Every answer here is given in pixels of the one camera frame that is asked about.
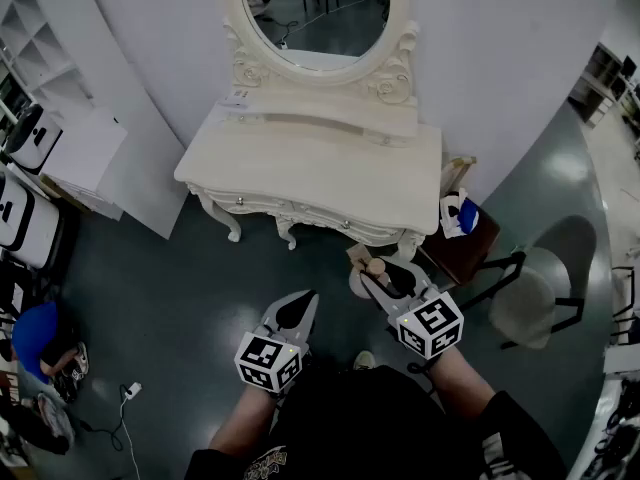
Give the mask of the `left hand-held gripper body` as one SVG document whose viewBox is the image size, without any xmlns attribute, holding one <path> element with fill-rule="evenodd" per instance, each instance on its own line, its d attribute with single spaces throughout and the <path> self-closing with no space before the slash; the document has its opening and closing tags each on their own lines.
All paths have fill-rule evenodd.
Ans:
<svg viewBox="0 0 640 480">
<path fill-rule="evenodd" d="M 241 380 L 269 393 L 281 393 L 302 372 L 309 352 L 307 341 L 295 342 L 290 331 L 270 331 L 262 324 L 246 332 L 234 357 Z"/>
</svg>

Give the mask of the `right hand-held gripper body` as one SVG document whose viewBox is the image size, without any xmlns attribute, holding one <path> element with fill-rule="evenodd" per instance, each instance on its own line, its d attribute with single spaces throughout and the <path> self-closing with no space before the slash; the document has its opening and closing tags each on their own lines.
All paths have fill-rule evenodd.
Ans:
<svg viewBox="0 0 640 480">
<path fill-rule="evenodd" d="M 398 340 L 426 360 L 438 357 L 462 337 L 463 315 L 448 292 L 390 320 Z"/>
</svg>

